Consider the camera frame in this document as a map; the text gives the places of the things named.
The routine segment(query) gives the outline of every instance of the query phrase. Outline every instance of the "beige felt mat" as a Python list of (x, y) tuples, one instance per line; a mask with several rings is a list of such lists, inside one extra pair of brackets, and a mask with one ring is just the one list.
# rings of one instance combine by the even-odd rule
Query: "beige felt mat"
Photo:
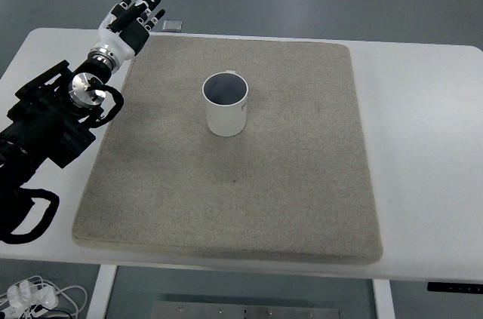
[[(245, 129), (212, 134), (202, 83), (235, 70)], [(77, 212), (87, 247), (367, 264), (382, 255), (349, 49), (153, 36)]]

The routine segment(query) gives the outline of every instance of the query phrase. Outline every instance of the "robotic hand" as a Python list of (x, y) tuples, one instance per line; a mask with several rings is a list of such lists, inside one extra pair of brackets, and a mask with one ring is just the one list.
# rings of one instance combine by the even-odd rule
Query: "robotic hand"
[[(23, 244), (45, 232), (57, 212), (58, 196), (21, 186), (47, 158), (64, 168), (80, 156), (95, 141), (90, 129), (108, 123), (121, 110), (122, 95), (107, 82), (124, 61), (141, 51), (165, 14), (161, 9), (148, 20), (161, 0), (132, 2), (122, 0), (107, 14), (99, 26), (98, 42), (74, 72), (64, 60), (15, 93), (20, 101), (7, 114), (13, 123), (0, 133), (0, 241)], [(106, 92), (115, 105), (103, 117)], [(48, 209), (30, 233), (12, 234), (32, 208), (32, 198), (50, 201)]]

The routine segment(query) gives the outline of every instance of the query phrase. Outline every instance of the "white cable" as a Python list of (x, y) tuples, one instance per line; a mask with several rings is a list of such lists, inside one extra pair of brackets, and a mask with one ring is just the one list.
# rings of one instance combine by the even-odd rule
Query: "white cable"
[[(87, 302), (88, 302), (88, 292), (87, 290), (84, 288), (84, 287), (81, 287), (79, 285), (71, 285), (70, 287), (64, 287), (63, 289), (60, 289), (56, 284), (52, 283), (51, 281), (49, 280), (45, 280), (46, 283), (52, 285), (56, 290), (56, 294), (62, 294), (67, 300), (69, 300), (69, 302), (72, 304), (72, 306), (74, 306), (75, 308), (75, 313), (72, 314), (72, 316), (74, 317), (78, 317), (79, 313), (85, 308), (85, 306), (87, 305)], [(70, 290), (70, 289), (80, 289), (82, 290), (82, 292), (84, 293), (84, 303), (82, 304), (82, 307), (79, 309), (77, 304), (74, 302), (74, 300), (72, 300), (72, 298), (70, 298), (70, 296), (68, 296), (67, 294), (65, 294), (64, 292), (66, 290)]]
[(87, 290), (84, 287), (81, 287), (79, 285), (71, 285), (70, 287), (64, 287), (59, 293), (63, 294), (64, 291), (69, 290), (69, 289), (80, 289), (84, 292), (84, 303), (82, 304), (82, 307), (79, 309), (79, 312), (81, 312), (82, 309), (84, 309), (85, 306), (88, 303), (88, 295), (89, 294), (88, 294)]
[[(88, 292), (87, 290), (84, 288), (84, 287), (81, 287), (79, 285), (71, 285), (70, 287), (64, 287), (63, 289), (60, 289), (56, 284), (54, 284), (52, 281), (49, 281), (49, 280), (44, 280), (42, 278), (42, 276), (40, 275), (35, 275), (35, 276), (32, 276), (30, 278), (27, 278), (27, 279), (23, 279), (21, 281), (18, 281), (17, 283), (13, 284), (13, 285), (18, 285), (24, 281), (30, 281), (30, 282), (33, 282), (34, 284), (32, 284), (32, 287), (35, 286), (36, 289), (38, 289), (38, 286), (40, 286), (41, 288), (43, 287), (46, 287), (47, 285), (51, 285), (56, 291), (55, 291), (55, 294), (58, 295), (58, 294), (61, 294), (62, 296), (64, 296), (67, 301), (69, 301), (72, 306), (74, 307), (75, 309), (75, 312), (70, 314), (72, 317), (74, 317), (75, 319), (78, 318), (78, 315), (79, 313), (85, 308), (85, 306), (87, 305), (87, 302), (88, 302)], [(77, 306), (77, 304), (75, 303), (75, 301), (70, 297), (68, 296), (65, 291), (67, 290), (71, 290), (71, 289), (79, 289), (81, 290), (83, 293), (84, 293), (84, 303), (82, 304), (82, 307), (79, 309), (79, 307)], [(3, 293), (0, 295), (0, 298), (2, 298), (3, 296), (7, 296), (7, 293)], [(0, 300), (0, 306), (8, 303), (9, 300), (6, 299), (6, 300)], [(26, 310), (22, 313), (21, 317), (30, 317), (30, 309), (31, 307), (28, 307), (26, 308)], [(69, 317), (68, 314), (50, 314), (48, 315), (47, 317)]]

